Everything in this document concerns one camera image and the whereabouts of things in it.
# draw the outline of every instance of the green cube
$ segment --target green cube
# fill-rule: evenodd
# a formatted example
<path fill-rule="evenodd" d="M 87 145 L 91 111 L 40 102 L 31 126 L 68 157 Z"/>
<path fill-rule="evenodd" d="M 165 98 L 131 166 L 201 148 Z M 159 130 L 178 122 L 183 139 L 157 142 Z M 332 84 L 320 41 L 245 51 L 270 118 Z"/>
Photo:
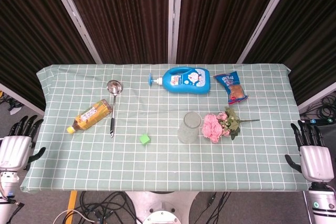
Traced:
<path fill-rule="evenodd" d="M 149 136 L 147 136 L 147 134 L 143 134 L 142 136 L 140 136 L 140 141 L 143 145 L 147 145 L 151 142 L 151 139 L 149 138 Z"/>

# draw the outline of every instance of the dark curtain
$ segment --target dark curtain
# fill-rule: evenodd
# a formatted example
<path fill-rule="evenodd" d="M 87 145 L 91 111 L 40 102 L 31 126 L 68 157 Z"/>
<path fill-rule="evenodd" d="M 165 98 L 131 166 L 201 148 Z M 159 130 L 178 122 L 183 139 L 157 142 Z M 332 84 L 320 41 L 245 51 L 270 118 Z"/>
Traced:
<path fill-rule="evenodd" d="M 36 72 L 94 63 L 61 0 L 1 0 L 0 83 L 45 109 Z"/>
<path fill-rule="evenodd" d="M 103 63 L 167 62 L 168 0 L 73 0 Z"/>
<path fill-rule="evenodd" d="M 178 63 L 235 63 L 269 0 L 182 0 Z"/>
<path fill-rule="evenodd" d="M 283 63 L 297 104 L 336 82 L 336 0 L 281 0 L 244 63 Z"/>

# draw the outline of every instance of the metal ladle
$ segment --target metal ladle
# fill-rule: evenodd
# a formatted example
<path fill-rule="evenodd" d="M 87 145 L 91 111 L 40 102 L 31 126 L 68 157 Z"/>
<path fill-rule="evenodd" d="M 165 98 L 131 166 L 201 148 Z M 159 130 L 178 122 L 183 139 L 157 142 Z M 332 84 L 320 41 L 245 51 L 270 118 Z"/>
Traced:
<path fill-rule="evenodd" d="M 121 93 L 123 89 L 123 86 L 122 84 L 119 82 L 119 81 L 116 81 L 116 80 L 111 80 L 107 83 L 107 90 L 113 94 L 113 106 L 112 106 L 112 118 L 111 118 L 111 127 L 110 127 L 110 135 L 111 135 L 111 138 L 114 137 L 114 125 L 115 125 L 115 120 L 116 120 L 116 117 L 115 117 L 115 105 L 116 105 L 116 96 L 118 94 Z"/>

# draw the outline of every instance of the glass cup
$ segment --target glass cup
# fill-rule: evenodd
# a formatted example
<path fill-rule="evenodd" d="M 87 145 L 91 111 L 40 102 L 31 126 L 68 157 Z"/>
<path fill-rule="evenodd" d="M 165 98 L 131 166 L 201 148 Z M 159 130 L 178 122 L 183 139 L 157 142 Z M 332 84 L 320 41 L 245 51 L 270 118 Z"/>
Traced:
<path fill-rule="evenodd" d="M 180 127 L 177 130 L 178 139 L 185 144 L 193 143 L 200 132 L 201 116 L 194 112 L 188 112 L 183 119 Z"/>

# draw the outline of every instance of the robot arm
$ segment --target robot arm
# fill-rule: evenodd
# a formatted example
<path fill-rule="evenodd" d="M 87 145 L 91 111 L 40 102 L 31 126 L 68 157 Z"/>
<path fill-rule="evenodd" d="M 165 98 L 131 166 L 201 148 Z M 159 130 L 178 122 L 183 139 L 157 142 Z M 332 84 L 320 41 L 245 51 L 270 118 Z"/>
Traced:
<path fill-rule="evenodd" d="M 293 162 L 285 155 L 287 163 L 293 169 L 302 173 L 311 183 L 309 195 L 313 205 L 313 213 L 317 224 L 336 223 L 336 193 L 327 184 L 334 178 L 329 149 L 325 147 L 323 136 L 315 126 L 298 121 L 300 130 L 291 124 L 300 153 L 301 165 Z"/>
<path fill-rule="evenodd" d="M 18 207 L 14 214 L 24 206 L 14 199 L 19 183 L 17 172 L 39 159 L 45 151 L 43 147 L 29 157 L 30 150 L 35 147 L 32 139 L 43 122 L 38 120 L 33 124 L 36 117 L 32 116 L 27 122 L 28 117 L 23 117 L 0 143 L 0 224 L 10 223 L 7 221 L 13 204 Z"/>

